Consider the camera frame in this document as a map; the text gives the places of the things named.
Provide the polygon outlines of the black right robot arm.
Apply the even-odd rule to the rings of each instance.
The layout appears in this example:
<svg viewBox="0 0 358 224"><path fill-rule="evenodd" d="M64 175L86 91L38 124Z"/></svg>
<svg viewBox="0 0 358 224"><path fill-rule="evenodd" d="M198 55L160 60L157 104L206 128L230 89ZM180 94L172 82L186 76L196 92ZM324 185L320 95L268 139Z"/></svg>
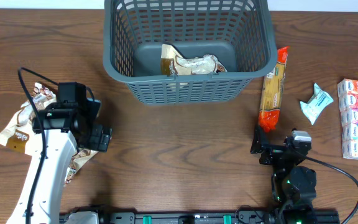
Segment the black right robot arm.
<svg viewBox="0 0 358 224"><path fill-rule="evenodd" d="M316 172L300 164L311 149L311 136L294 129L282 145L270 144L263 128L256 125L250 153L260 154L259 163L272 166L273 205L264 223L318 222L312 201L316 198Z"/></svg>

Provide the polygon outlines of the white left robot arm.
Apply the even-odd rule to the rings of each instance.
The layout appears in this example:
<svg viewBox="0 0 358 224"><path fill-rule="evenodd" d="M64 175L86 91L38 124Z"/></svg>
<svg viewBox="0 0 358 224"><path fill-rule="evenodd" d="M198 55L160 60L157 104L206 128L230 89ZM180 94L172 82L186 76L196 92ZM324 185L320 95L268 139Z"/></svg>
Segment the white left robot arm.
<svg viewBox="0 0 358 224"><path fill-rule="evenodd" d="M9 223L58 223L65 177L81 148L106 152L112 129L94 121L101 103L56 102L40 110L33 130L41 138Z"/></svg>

